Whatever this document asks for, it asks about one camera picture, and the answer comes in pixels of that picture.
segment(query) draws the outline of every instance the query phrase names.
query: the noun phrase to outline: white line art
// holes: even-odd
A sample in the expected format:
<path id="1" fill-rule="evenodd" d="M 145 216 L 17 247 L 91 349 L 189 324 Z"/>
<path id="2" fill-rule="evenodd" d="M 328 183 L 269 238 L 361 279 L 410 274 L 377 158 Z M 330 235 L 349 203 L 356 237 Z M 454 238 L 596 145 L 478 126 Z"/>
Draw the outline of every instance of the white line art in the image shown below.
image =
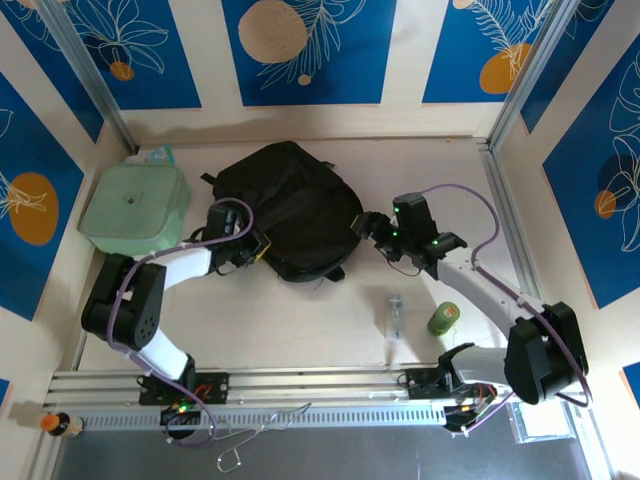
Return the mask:
<path id="1" fill-rule="evenodd" d="M 355 18 L 367 0 L 259 0 L 238 25 L 240 41 L 262 63 L 264 90 L 280 80 L 311 84 L 314 75 L 340 52 L 339 28 Z"/>
<path id="2" fill-rule="evenodd" d="M 9 130 L 12 116 L 13 112 L 11 110 L 0 109 L 0 139 L 7 133 L 7 130 Z M 0 218 L 4 218 L 11 209 L 13 209 L 15 213 L 18 213 L 20 206 L 46 212 L 46 207 L 42 205 L 42 201 L 46 196 L 46 193 L 42 195 L 29 195 L 17 189 L 11 185 L 2 172 L 0 172 Z"/>
<path id="3" fill-rule="evenodd" d="M 53 50 L 59 51 L 49 30 L 26 0 L 2 0 L 25 30 Z M 68 0 L 62 3 L 85 46 L 121 81 L 135 75 L 133 65 L 162 74 L 165 65 L 153 47 L 164 44 L 169 31 L 139 20 L 137 0 Z"/>
<path id="4" fill-rule="evenodd" d="M 640 248 L 640 52 L 627 68 L 611 109 L 609 129 L 614 134 L 617 172 L 596 198 L 596 213 L 610 218 L 622 213 L 625 253 Z"/>
<path id="5" fill-rule="evenodd" d="M 573 12 L 573 16 L 571 17 L 567 27 L 564 29 L 564 32 L 571 37 L 572 40 L 575 40 L 578 24 L 582 22 L 596 22 L 606 10 L 605 7 L 608 3 L 609 0 L 581 1 L 576 7 L 576 11 Z"/>
<path id="6" fill-rule="evenodd" d="M 549 15 L 554 0 L 533 0 L 522 15 L 516 15 L 511 0 L 454 0 L 456 8 L 467 8 L 476 14 L 476 23 L 483 35 L 494 43 L 494 50 L 504 53 L 509 59 L 510 79 L 513 80 L 524 62 L 524 46 L 540 29 Z"/>

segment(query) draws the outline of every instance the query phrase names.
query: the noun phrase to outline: container lid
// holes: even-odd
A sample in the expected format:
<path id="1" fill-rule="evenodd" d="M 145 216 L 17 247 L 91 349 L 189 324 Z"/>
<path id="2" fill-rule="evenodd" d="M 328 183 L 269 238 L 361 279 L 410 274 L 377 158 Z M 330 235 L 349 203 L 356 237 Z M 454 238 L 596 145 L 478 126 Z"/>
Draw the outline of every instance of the container lid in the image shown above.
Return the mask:
<path id="1" fill-rule="evenodd" d="M 52 432 L 60 425 L 60 418 L 53 413 L 48 413 L 40 420 L 40 428 L 45 432 Z"/>
<path id="2" fill-rule="evenodd" d="M 173 165 L 119 164 L 98 183 L 81 230 L 92 237 L 148 240 L 162 234 L 183 174 Z"/>

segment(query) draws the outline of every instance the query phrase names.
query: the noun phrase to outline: backpack strap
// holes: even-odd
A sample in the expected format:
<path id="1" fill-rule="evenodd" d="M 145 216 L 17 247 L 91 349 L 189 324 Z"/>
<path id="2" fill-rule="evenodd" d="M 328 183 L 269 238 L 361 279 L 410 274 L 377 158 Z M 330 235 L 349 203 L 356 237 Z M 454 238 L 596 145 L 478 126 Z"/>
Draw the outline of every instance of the backpack strap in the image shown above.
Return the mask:
<path id="1" fill-rule="evenodd" d="M 207 182 L 209 185 L 211 185 L 212 187 L 216 186 L 216 177 L 214 177 L 213 175 L 210 175 L 208 173 L 203 173 L 202 175 L 200 175 L 200 178 L 202 180 L 204 180 L 205 182 Z"/>
<path id="2" fill-rule="evenodd" d="M 332 282 L 341 282 L 342 280 L 344 280 L 344 277 L 344 270 L 342 270 L 342 268 L 340 267 L 334 268 L 324 276 L 324 278 L 326 278 L 327 280 L 331 280 Z"/>

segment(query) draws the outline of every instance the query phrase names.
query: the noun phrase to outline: white floor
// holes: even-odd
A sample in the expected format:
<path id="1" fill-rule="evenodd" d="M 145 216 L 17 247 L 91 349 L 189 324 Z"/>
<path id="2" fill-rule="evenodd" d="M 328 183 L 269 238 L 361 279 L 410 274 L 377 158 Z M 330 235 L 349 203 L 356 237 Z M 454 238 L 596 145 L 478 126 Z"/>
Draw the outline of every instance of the white floor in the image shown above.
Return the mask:
<path id="1" fill-rule="evenodd" d="M 443 182 L 470 186 L 490 197 L 478 148 L 472 139 L 340 140 L 301 142 L 320 160 L 336 164 L 336 172 L 359 195 L 365 210 L 390 213 L 393 197 Z M 185 236 L 203 225 L 212 203 L 211 188 L 199 179 L 254 152 L 263 144 L 218 144 L 174 149 L 176 163 L 193 188 Z M 478 244 L 492 232 L 485 207 L 464 192 L 439 191 L 428 197 L 441 230 L 451 230 Z M 515 272 L 502 236 L 481 254 L 483 260 L 515 282 Z M 460 294 L 425 274 L 409 278 L 389 268 L 362 242 L 344 265 L 347 277 L 288 284 L 264 263 L 228 277 L 210 275 L 165 293 L 162 329 L 199 367 L 259 368 L 359 366 L 399 362 L 433 362 L 466 341 L 503 345 L 498 330 Z M 399 293 L 405 303 L 405 341 L 385 341 L 381 326 L 387 298 Z M 462 317 L 444 337 L 431 337 L 427 320 L 436 306 L 453 301 Z M 127 359 L 90 336 L 81 370 L 132 369 Z"/>

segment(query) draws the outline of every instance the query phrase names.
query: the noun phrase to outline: white leaf drawing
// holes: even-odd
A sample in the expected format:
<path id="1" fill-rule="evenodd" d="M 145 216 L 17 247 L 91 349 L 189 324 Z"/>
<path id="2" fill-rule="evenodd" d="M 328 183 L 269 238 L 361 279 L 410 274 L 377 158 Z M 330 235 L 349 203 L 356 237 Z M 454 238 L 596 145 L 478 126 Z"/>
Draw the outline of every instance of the white leaf drawing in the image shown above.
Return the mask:
<path id="1" fill-rule="evenodd" d="M 596 22 L 604 14 L 609 0 L 587 0 L 581 1 L 576 7 L 569 24 L 564 29 L 565 33 L 575 40 L 578 24 L 581 22 Z"/>
<path id="2" fill-rule="evenodd" d="M 603 218 L 622 213 L 620 251 L 631 253 L 640 248 L 640 52 L 620 82 L 609 129 L 614 134 L 618 171 L 604 189 L 607 195 L 598 196 L 596 210 Z"/>
<path id="3" fill-rule="evenodd" d="M 12 116 L 13 112 L 11 110 L 0 108 L 0 138 L 2 138 L 5 133 L 7 133 L 9 125 L 11 125 Z"/>
<path id="4" fill-rule="evenodd" d="M 504 52 L 509 59 L 510 77 L 520 72 L 524 58 L 523 45 L 540 29 L 551 11 L 554 0 L 533 0 L 522 15 L 516 16 L 511 0 L 474 0 L 468 9 L 476 15 L 476 23 L 483 35 L 489 37 L 494 50 Z"/>
<path id="5" fill-rule="evenodd" d="M 49 29 L 46 27 L 38 12 L 29 8 L 17 0 L 2 0 L 8 10 L 15 16 L 25 31 L 36 40 L 41 41 L 52 50 L 60 51 L 58 44 L 55 42 Z"/>
<path id="6" fill-rule="evenodd" d="M 12 7 L 11 11 L 27 32 L 59 51 L 35 9 L 25 7 L 17 0 L 2 1 Z M 169 31 L 139 20 L 137 0 L 67 0 L 62 5 L 85 46 L 98 51 L 99 55 L 94 59 L 103 61 L 106 66 L 121 62 L 129 67 L 139 65 L 164 73 L 164 62 L 152 47 L 163 45 L 169 39 Z"/>
<path id="7" fill-rule="evenodd" d="M 9 130 L 13 112 L 4 108 L 0 108 L 0 139 Z M 47 208 L 42 205 L 42 201 L 47 194 L 29 195 L 11 185 L 11 182 L 0 172 L 0 218 L 9 213 L 11 209 L 18 212 L 20 206 L 33 208 L 41 212 L 46 212 Z"/>
<path id="8" fill-rule="evenodd" d="M 340 52 L 342 43 L 338 27 L 356 17 L 367 0 L 358 0 L 347 13 L 347 5 L 355 0 L 290 0 L 290 5 L 300 16 L 307 29 L 307 43 L 294 58 L 277 64 L 263 64 L 259 77 L 266 77 L 261 90 L 280 80 L 291 83 L 302 76 L 309 79 L 331 60 L 332 52 Z"/>

